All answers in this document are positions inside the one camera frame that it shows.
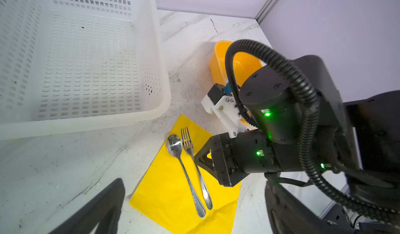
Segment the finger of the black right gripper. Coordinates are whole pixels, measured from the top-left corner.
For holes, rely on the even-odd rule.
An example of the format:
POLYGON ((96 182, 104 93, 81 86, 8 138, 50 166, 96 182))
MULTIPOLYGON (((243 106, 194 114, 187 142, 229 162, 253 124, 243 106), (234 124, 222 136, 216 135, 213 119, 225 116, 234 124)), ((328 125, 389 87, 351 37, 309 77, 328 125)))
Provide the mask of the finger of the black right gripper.
POLYGON ((215 138, 210 137, 194 156, 196 165, 206 170, 208 173, 216 172, 214 166, 214 156, 215 156, 214 141, 215 138))

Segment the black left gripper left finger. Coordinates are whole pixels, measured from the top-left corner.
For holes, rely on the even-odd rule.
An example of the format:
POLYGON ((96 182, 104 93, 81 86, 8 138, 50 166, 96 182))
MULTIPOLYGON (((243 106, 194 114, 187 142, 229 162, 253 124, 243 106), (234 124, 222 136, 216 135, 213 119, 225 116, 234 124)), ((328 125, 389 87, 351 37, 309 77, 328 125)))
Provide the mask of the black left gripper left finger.
POLYGON ((118 231, 124 198, 123 180, 117 178, 51 233, 115 234, 118 231))

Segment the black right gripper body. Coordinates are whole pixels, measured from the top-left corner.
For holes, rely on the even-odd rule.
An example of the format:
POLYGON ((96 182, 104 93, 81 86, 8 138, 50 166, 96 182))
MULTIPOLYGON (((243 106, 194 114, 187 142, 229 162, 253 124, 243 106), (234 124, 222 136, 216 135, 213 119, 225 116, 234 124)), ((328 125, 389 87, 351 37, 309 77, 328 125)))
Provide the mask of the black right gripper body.
POLYGON ((281 184, 311 185, 311 181, 280 178, 282 172, 302 171, 297 146, 277 144, 261 130, 240 133, 233 139, 229 134, 212 136, 210 153, 214 165, 212 175, 224 187, 234 187, 253 173, 262 173, 281 184))

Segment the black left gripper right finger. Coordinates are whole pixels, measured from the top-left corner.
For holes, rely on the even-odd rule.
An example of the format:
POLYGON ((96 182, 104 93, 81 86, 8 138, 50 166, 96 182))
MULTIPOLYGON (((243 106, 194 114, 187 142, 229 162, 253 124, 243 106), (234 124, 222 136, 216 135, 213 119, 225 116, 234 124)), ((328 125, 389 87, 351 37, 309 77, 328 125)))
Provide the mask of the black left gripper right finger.
POLYGON ((274 234, 339 234, 274 180, 266 183, 267 213, 274 234))

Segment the silver fork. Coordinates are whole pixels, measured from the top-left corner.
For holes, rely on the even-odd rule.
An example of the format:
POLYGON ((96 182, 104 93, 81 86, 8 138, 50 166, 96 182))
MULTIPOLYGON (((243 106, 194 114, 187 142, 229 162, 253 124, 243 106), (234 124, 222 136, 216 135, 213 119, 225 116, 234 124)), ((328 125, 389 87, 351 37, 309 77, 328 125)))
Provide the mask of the silver fork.
MULTIPOLYGON (((188 155, 191 156, 193 162, 195 163, 194 146, 193 146, 193 143, 192 143, 192 140, 191 140, 191 137, 190 137, 189 129, 187 127, 181 129, 181 138, 182 138, 183 148, 184 148, 185 152, 188 155)), ((195 167, 197 169, 197 174, 198 174, 199 181, 200 181, 200 184, 201 184, 202 194, 203 194, 203 198, 205 200, 206 206, 207 206, 207 208, 209 210, 212 210, 213 203, 212 203, 212 200, 211 200, 210 193, 209 193, 208 188, 207 188, 207 186, 205 184, 204 178, 203 178, 203 176, 202 176, 202 174, 200 172, 199 167, 196 164, 194 164, 194 165, 195 165, 195 167)))

